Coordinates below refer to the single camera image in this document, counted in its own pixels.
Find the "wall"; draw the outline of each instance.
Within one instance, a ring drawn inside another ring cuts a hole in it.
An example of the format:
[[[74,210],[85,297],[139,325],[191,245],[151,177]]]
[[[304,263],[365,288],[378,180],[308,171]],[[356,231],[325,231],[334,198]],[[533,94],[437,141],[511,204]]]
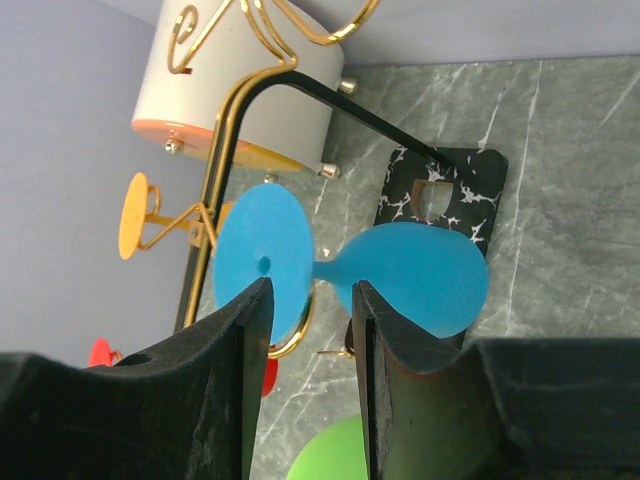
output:
[[[172,332],[185,238],[129,262],[117,250],[137,171],[170,192],[169,215],[196,200],[204,171],[129,127],[152,35],[86,0],[3,5],[0,351],[84,366],[97,337],[131,353]]]
[[[150,25],[155,25],[162,3],[102,1]],[[292,3],[336,28],[364,0]],[[638,0],[381,0],[369,23],[347,40],[345,53],[351,65],[638,54],[638,25]]]

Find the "hole in blue disc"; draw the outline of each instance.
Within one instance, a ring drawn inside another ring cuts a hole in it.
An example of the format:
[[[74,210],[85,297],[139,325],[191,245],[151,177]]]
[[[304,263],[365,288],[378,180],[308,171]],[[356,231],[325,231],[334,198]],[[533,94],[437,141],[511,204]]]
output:
[[[260,272],[260,275],[266,275],[269,273],[269,270],[271,270],[271,260],[269,260],[269,257],[262,257],[258,260],[258,272]]]

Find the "white cylinder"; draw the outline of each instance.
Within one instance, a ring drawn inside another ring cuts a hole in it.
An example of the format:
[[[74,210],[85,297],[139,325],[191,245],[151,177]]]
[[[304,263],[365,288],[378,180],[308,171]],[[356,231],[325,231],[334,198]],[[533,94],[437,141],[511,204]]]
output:
[[[221,3],[191,0],[198,9],[198,25],[191,37],[176,47],[175,64]],[[311,43],[275,5],[265,4],[278,32],[298,54],[297,70],[336,90],[344,63],[342,49]],[[189,63],[192,73],[172,74],[167,67],[169,39],[186,5],[185,0],[164,0],[132,127],[145,139],[163,145],[169,138],[177,139],[184,143],[184,153],[204,159],[211,146],[216,115],[231,88],[247,74],[277,65],[277,58],[260,43],[236,0]],[[325,31],[296,10],[314,29]],[[255,9],[254,14],[262,25]],[[234,161],[272,170],[299,170],[304,165],[320,171],[331,112],[331,108],[291,87],[268,88],[251,103],[244,117]]]

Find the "red disc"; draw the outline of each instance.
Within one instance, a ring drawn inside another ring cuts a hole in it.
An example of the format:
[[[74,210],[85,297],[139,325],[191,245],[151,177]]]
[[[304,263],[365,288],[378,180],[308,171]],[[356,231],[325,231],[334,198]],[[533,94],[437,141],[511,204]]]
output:
[[[264,371],[264,383],[262,384],[262,396],[266,397],[273,390],[278,377],[278,360],[267,358],[267,368]]]
[[[111,347],[104,338],[96,340],[89,354],[89,366],[95,367],[96,365],[106,365],[107,367],[113,365]]]

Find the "gray marble floor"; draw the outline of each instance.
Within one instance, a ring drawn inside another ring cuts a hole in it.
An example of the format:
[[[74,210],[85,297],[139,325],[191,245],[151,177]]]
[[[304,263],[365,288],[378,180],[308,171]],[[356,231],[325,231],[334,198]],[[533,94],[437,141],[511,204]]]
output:
[[[495,148],[510,162],[489,248],[491,290],[469,335],[640,336],[640,58],[356,69],[353,99],[438,146]],[[374,219],[394,144],[336,115],[338,180],[286,179],[331,258]],[[262,175],[234,169],[229,197]],[[210,287],[202,312],[211,310]],[[302,447],[359,411],[347,323],[328,285],[307,339],[262,405],[252,478],[282,480]]]

